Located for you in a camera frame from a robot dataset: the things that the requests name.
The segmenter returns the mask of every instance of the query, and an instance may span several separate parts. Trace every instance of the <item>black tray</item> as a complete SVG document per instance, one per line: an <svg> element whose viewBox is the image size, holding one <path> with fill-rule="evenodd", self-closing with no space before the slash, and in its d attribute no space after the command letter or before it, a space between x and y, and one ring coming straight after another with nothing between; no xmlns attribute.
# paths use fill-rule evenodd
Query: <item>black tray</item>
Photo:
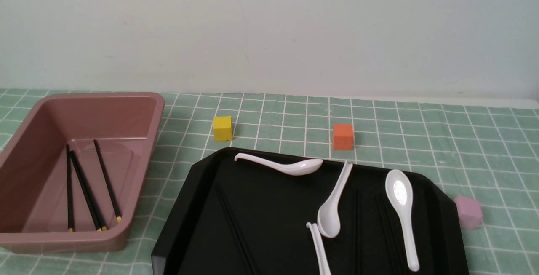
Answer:
<svg viewBox="0 0 539 275"><path fill-rule="evenodd" d="M289 176L250 162L248 153L280 163L305 158L225 148L195 163L152 252L154 275L316 275L306 222L343 163L325 160L315 173ZM333 275L412 273L398 216L385 196L387 169L354 165L339 202L341 231L323 238ZM412 225L420 270L466 275L456 206L430 180L406 173L414 189Z"/></svg>

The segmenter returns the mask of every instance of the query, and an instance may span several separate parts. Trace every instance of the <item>green grid tablecloth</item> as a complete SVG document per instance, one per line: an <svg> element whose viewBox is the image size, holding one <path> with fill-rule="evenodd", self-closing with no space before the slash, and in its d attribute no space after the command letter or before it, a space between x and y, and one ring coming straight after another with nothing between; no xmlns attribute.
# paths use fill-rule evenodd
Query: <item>green grid tablecloth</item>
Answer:
<svg viewBox="0 0 539 275"><path fill-rule="evenodd" d="M40 98L62 91L0 89L0 150ZM483 225L462 231L470 273L539 274L539 110L274 94L176 94L166 100L127 248L97 254L0 250L0 275L150 275L150 252L191 164L241 147L411 170L451 198L483 204ZM232 142L214 142L230 115ZM331 150L331 126L354 125L356 146Z"/></svg>

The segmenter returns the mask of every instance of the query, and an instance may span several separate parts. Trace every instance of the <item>rectangular bin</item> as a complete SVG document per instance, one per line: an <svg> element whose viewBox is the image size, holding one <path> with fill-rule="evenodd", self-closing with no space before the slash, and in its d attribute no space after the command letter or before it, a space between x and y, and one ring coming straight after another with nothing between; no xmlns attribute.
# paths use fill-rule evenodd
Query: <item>rectangular bin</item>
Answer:
<svg viewBox="0 0 539 275"><path fill-rule="evenodd" d="M124 248L163 108L155 93L59 94L38 101L0 153L0 246L16 253ZM93 139L120 206L119 223ZM66 144L77 153L107 231L96 231L74 170L75 232L67 231Z"/></svg>

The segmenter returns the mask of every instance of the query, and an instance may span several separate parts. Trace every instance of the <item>white plastic spoon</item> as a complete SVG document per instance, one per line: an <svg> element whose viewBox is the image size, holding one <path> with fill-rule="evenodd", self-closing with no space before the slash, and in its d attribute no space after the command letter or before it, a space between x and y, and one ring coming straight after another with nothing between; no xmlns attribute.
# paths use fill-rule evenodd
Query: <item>white plastic spoon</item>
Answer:
<svg viewBox="0 0 539 275"><path fill-rule="evenodd" d="M412 184L404 173L399 170L391 170L385 177L385 194L387 194L389 202L391 202L400 219L408 268L417 272L419 270L419 259L417 258L416 241L412 230L412 202L414 200Z"/></svg>
<svg viewBox="0 0 539 275"><path fill-rule="evenodd" d="M320 168L320 166L322 165L322 162L324 161L322 159L308 159L308 160L302 160L300 162L296 162L292 164L280 164L277 162L269 161L264 158L252 156L250 154L245 154L245 153L237 153L237 155L234 157L234 161L237 161L238 159L245 159L245 160L250 160L252 162L260 163L264 166L268 166L279 172L289 174L292 176L301 176L301 175L311 174L312 172Z"/></svg>
<svg viewBox="0 0 539 275"><path fill-rule="evenodd" d="M322 236L320 235L320 231L318 231L318 226L316 225L316 223L311 224L310 222L308 222L307 227L309 228L310 234L312 235L312 242L314 243L316 258L318 259L318 269L320 270L320 275L331 275L328 258L326 257L326 250L324 249Z"/></svg>
<svg viewBox="0 0 539 275"><path fill-rule="evenodd" d="M344 162L339 179L333 187L333 191L329 194L320 208L318 209L318 228L320 233L327 238L335 238L341 231L341 220L339 219L339 199L341 198L342 190L348 181L353 164Z"/></svg>

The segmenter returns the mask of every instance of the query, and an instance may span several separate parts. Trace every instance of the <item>wooden block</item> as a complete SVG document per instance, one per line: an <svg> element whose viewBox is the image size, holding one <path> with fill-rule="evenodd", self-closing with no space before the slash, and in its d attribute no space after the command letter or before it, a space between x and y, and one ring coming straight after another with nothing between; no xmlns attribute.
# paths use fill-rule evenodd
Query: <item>wooden block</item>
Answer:
<svg viewBox="0 0 539 275"><path fill-rule="evenodd" d="M458 195L453 201L459 214L460 227L472 230L481 224L483 212L479 201L462 195Z"/></svg>
<svg viewBox="0 0 539 275"><path fill-rule="evenodd" d="M333 125L333 149L354 149L354 128L352 125Z"/></svg>
<svg viewBox="0 0 539 275"><path fill-rule="evenodd" d="M231 116L217 116L213 118L213 139L214 141L232 140Z"/></svg>

